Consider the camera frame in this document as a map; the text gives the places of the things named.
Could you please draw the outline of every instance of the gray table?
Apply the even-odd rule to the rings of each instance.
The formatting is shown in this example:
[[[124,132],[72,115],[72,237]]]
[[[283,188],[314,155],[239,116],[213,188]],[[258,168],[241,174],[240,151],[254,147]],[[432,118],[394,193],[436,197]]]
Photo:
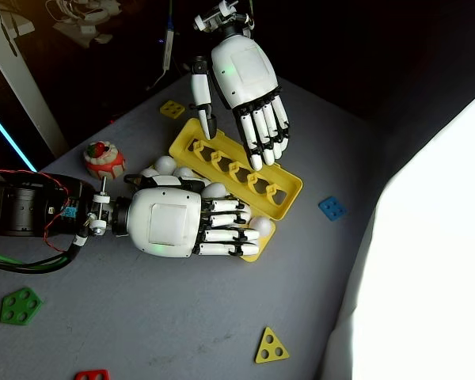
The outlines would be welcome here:
[[[373,139],[367,125],[286,81],[291,142],[280,160],[304,189],[255,263],[221,256],[168,259],[139,252],[127,237],[90,239],[78,259],[49,275],[0,271],[4,295],[31,287],[44,305],[26,327],[0,324],[0,378],[72,379],[106,368],[112,379],[312,378],[340,307],[348,274],[374,206]],[[53,162],[44,171],[98,187],[81,155],[89,141],[113,141],[137,173],[166,154],[189,117],[158,112],[188,105],[185,77]],[[215,100],[218,125],[238,133]],[[111,196],[128,195],[121,179]],[[330,222],[317,204],[336,196],[349,210]],[[68,246],[68,236],[52,239]],[[53,254],[38,238],[0,237],[0,253],[22,260]],[[264,327],[291,357],[253,362]]]

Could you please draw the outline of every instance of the blue light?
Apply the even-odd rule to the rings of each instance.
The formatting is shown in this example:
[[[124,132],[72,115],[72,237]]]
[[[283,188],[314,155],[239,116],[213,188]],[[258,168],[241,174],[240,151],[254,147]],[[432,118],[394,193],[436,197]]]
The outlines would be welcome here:
[[[33,167],[32,163],[26,158],[26,156],[23,154],[21,149],[19,149],[19,146],[16,145],[12,137],[10,137],[9,133],[7,133],[6,129],[0,124],[0,132],[2,133],[3,137],[6,138],[6,140],[9,142],[9,144],[14,148],[16,153],[21,157],[23,162],[32,170],[33,172],[36,172],[36,169]]]

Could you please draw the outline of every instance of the green toy block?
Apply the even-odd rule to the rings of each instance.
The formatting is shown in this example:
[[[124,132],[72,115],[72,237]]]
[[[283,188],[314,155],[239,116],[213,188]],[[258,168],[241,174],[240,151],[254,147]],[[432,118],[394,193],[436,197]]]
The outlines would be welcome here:
[[[24,287],[3,298],[0,322],[25,326],[30,323],[41,306],[42,301],[37,294],[29,287]]]

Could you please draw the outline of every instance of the blue square block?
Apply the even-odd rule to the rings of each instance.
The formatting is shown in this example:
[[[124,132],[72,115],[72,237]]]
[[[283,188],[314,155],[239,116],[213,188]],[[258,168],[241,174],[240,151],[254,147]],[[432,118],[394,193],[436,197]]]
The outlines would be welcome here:
[[[334,198],[333,196],[330,196],[326,200],[322,200],[318,204],[318,207],[332,222],[347,213],[347,209],[340,202],[338,202],[338,199]]]

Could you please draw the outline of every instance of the yellow egg carton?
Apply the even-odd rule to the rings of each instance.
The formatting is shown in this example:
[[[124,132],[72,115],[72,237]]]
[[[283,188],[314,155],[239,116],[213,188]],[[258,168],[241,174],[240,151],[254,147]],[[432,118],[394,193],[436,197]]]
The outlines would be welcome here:
[[[190,119],[169,148],[178,165],[187,166],[212,182],[223,183],[227,190],[250,205],[252,214],[282,219],[302,189],[302,180],[279,164],[264,165],[255,172],[248,163],[245,149],[217,130],[212,140],[206,140],[198,119]],[[259,241],[260,251],[254,256],[242,256],[255,261],[275,233]]]

